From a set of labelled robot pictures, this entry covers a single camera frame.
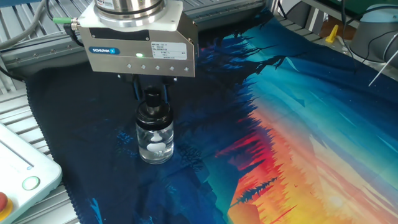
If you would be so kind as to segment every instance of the glass jar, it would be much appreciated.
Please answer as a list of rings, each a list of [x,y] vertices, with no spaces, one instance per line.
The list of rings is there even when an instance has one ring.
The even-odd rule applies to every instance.
[[[160,90],[145,90],[146,100],[137,109],[137,141],[141,158],[150,164],[161,164],[174,152],[173,112],[162,100]]]

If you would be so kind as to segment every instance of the yellow object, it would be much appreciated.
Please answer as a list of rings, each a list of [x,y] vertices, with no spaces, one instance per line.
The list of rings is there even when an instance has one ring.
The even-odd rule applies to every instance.
[[[333,43],[336,39],[336,34],[338,30],[338,25],[335,25],[333,30],[330,32],[330,35],[326,38],[326,42]]]
[[[12,212],[12,207],[13,207],[12,200],[8,199],[5,209],[2,212],[0,212],[0,222],[3,221],[5,218],[7,218],[8,215]]]

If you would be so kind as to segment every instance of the white button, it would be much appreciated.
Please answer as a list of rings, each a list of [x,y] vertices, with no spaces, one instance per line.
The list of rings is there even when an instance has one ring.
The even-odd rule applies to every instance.
[[[25,190],[33,190],[40,184],[40,179],[38,177],[28,177],[22,183],[22,188]]]

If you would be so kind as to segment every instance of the schunk logo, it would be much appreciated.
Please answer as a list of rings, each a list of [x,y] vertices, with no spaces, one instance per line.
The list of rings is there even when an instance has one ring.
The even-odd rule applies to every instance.
[[[94,54],[120,54],[119,49],[110,47],[90,47],[90,52]]]
[[[108,49],[93,49],[94,52],[101,52],[101,53],[111,53],[111,50]]]

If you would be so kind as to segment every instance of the black jar lid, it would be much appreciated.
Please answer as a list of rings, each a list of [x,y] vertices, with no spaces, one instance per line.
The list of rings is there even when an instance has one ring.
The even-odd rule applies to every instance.
[[[162,99],[162,92],[154,87],[145,90],[145,101],[137,109],[137,125],[148,131],[159,131],[173,122],[173,111]]]

